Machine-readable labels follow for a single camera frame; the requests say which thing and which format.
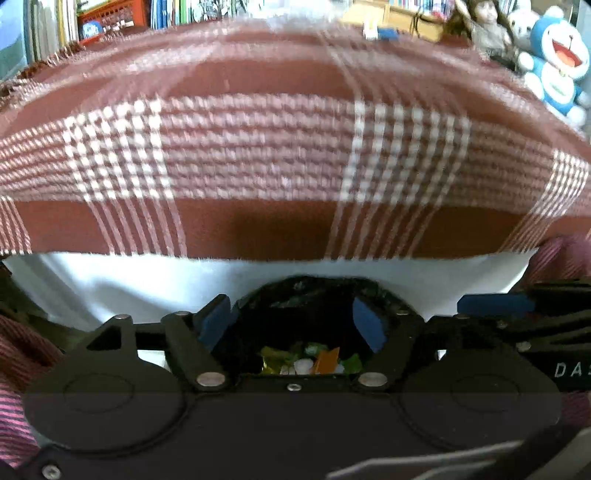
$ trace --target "stuffed toy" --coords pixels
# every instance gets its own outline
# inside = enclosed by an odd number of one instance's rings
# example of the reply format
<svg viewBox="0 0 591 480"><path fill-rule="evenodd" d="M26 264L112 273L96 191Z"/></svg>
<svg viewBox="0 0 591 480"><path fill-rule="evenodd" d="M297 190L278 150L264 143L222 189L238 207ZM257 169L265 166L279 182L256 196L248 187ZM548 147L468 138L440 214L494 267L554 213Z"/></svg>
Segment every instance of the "stuffed toy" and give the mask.
<svg viewBox="0 0 591 480"><path fill-rule="evenodd" d="M501 63L513 60L513 33L498 0L456 0L443 32L467 36L477 50Z"/></svg>
<svg viewBox="0 0 591 480"><path fill-rule="evenodd" d="M560 8L550 7L532 27L530 43L532 54L523 51L517 58L525 84L557 117L582 127L591 96L574 83L589 69L589 51L578 30Z"/></svg>
<svg viewBox="0 0 591 480"><path fill-rule="evenodd" d="M515 46L521 51L531 52L531 29L534 28L540 16L528 8L521 8L511 12L507 16L507 19L513 32L513 43Z"/></svg>

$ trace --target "orange paper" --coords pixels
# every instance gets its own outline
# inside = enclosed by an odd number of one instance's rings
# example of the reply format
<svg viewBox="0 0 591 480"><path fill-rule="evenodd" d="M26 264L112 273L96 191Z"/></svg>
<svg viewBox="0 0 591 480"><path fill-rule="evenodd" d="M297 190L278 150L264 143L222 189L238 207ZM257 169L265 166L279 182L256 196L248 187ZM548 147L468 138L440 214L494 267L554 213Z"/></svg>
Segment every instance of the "orange paper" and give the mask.
<svg viewBox="0 0 591 480"><path fill-rule="evenodd" d="M340 348L337 347L330 352L320 352L310 373L319 375L330 375L334 373L336 365L339 362L339 350Z"/></svg>

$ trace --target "brown plaid fabric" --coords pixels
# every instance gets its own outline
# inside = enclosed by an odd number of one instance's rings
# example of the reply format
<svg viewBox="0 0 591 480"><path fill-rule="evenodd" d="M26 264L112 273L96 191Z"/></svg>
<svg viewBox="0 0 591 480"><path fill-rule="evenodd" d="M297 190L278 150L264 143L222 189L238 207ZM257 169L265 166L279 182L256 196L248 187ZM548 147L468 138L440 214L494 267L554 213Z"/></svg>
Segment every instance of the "brown plaid fabric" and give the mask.
<svg viewBox="0 0 591 480"><path fill-rule="evenodd" d="M0 88L0 249L466 257L591 229L591 146L475 51L289 22L111 39Z"/></svg>

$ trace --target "silver bolt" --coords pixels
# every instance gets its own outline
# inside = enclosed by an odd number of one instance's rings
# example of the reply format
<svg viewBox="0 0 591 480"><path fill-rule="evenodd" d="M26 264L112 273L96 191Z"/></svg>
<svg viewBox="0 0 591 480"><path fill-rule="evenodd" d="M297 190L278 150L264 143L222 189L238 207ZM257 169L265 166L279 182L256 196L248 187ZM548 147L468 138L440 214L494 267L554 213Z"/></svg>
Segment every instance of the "silver bolt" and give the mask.
<svg viewBox="0 0 591 480"><path fill-rule="evenodd" d="M519 342L515 344L515 348L517 348L518 352L526 352L531 348L531 343L529 342Z"/></svg>
<svg viewBox="0 0 591 480"><path fill-rule="evenodd" d="M197 377L197 383L202 387L219 387L226 381L226 376L220 372L205 372Z"/></svg>
<svg viewBox="0 0 591 480"><path fill-rule="evenodd" d="M46 465L45 467L43 467L43 470L41 470L41 474L43 475L43 477L47 478L47 480L60 480L61 478L61 470L56 467L56 465Z"/></svg>
<svg viewBox="0 0 591 480"><path fill-rule="evenodd" d="M388 377L380 372L365 372L361 374L357 381L364 387L381 387L388 383Z"/></svg>

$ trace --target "fringe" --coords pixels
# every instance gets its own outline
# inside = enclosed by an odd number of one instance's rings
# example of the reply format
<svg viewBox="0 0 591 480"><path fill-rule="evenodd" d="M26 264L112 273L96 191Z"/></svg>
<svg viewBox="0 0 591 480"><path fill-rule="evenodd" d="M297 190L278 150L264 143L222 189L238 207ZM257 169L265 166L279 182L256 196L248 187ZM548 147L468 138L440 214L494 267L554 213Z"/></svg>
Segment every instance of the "fringe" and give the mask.
<svg viewBox="0 0 591 480"><path fill-rule="evenodd" d="M48 67L55 67L64 60L85 49L86 48L78 42L72 42L50 55L45 60L40 60L29 65L15 77L0 83L0 113L7 110L10 105L22 100L22 94L35 83L33 77L37 73Z"/></svg>

